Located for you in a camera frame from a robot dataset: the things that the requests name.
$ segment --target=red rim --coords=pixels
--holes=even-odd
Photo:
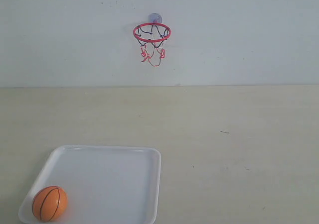
[[[168,34],[167,36],[161,38],[161,39],[156,39],[156,40],[150,40],[150,39],[144,39],[144,38],[141,38],[139,37],[135,32],[137,29],[139,29],[140,27],[142,26],[149,26],[149,25],[157,25],[157,26],[162,26],[162,27],[165,27],[167,30],[168,30]],[[167,40],[169,37],[170,37],[170,34],[171,34],[171,30],[168,26],[166,26],[165,24],[162,24],[162,23],[157,23],[157,22],[147,22],[147,23],[143,23],[143,24],[140,24],[138,25],[137,27],[135,27],[133,29],[133,35],[134,37],[137,39],[137,40],[140,40],[140,41],[143,41],[143,42],[161,42],[161,41],[165,41]]]

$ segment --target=basketball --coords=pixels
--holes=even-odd
[[[62,188],[46,187],[34,196],[32,212],[39,221],[54,221],[64,213],[67,202],[66,193]]]

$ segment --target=tray rim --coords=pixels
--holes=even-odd
[[[155,205],[154,205],[154,213],[153,213],[153,216],[152,218],[148,221],[146,220],[144,222],[144,224],[154,224],[155,223],[155,220],[156,220],[156,217],[157,217],[157,212],[158,212],[158,204],[159,204],[159,191],[160,191],[160,170],[161,170],[161,154],[160,152],[155,149],[155,148],[150,148],[150,147],[129,147],[129,146],[106,146],[106,145],[72,145],[72,144],[67,144],[67,145],[63,145],[63,146],[60,146],[60,147],[57,147],[55,148],[51,153],[50,155],[48,156],[48,158],[46,159],[41,171],[39,172],[39,174],[37,175],[37,177],[35,178],[32,186],[30,187],[29,191],[27,192],[27,194],[25,195],[25,198],[23,199],[20,207],[19,207],[19,210],[18,210],[18,217],[19,217],[19,220],[25,224],[32,224],[31,222],[27,221],[27,220],[24,220],[23,217],[21,216],[21,211],[22,211],[22,206],[23,204],[26,202],[26,199],[27,197],[30,195],[31,193],[31,190],[34,188],[35,184],[39,181],[42,173],[44,172],[44,170],[46,169],[46,167],[49,165],[49,161],[52,159],[52,157],[54,156],[55,153],[63,150],[63,149],[80,149],[80,148],[105,148],[105,149],[128,149],[128,150],[135,150],[135,151],[146,151],[146,150],[149,150],[149,151],[152,151],[154,152],[157,156],[158,156],[158,159],[159,159],[159,163],[158,163],[158,168],[157,168],[157,183],[156,183],[156,194],[155,194]]]

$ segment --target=orange ball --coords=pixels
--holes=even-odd
[[[68,198],[62,188],[46,187],[35,195],[32,212],[39,221],[54,221],[64,213],[67,203]]]

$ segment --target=basketball hoop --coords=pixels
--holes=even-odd
[[[170,34],[170,28],[165,24],[156,22],[156,20],[155,22],[147,22],[135,27],[133,35],[141,45],[141,56],[144,58],[142,62],[147,60],[152,66],[159,66],[161,59],[165,58],[163,47]],[[157,65],[151,62],[154,56],[159,57]]]

